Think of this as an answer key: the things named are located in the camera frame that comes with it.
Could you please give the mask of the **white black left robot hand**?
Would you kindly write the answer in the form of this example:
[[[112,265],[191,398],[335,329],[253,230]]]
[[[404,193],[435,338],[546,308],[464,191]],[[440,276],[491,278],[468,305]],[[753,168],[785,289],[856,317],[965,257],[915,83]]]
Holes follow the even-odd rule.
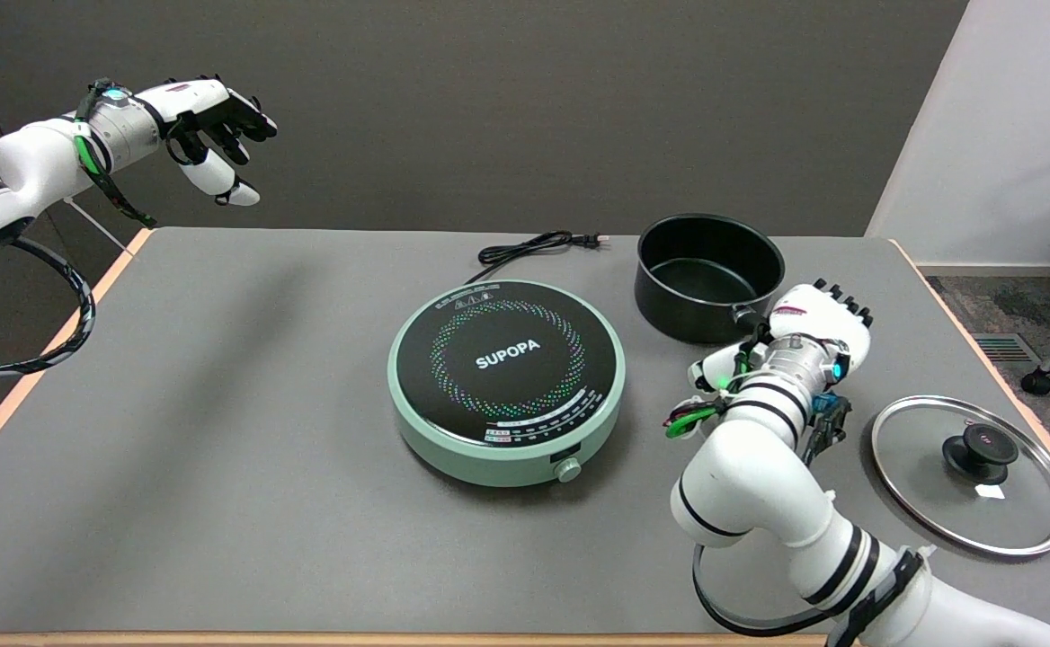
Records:
[[[246,139],[265,142],[278,135],[278,126],[255,98],[243,97],[216,76],[169,81],[134,98],[154,118],[167,154],[204,195],[219,206],[258,204],[261,193],[235,168],[249,164]]]

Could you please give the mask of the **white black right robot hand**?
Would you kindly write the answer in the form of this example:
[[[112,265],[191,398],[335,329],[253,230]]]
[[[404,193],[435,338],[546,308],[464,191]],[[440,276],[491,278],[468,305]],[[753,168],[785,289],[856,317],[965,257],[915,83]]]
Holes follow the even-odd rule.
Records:
[[[863,364],[872,348],[873,315],[852,297],[841,297],[837,284],[796,284],[771,308],[743,342],[710,353],[687,369],[692,384],[702,393],[729,385],[735,374],[766,366],[771,348],[789,341],[808,342],[824,353],[815,366],[834,387]]]

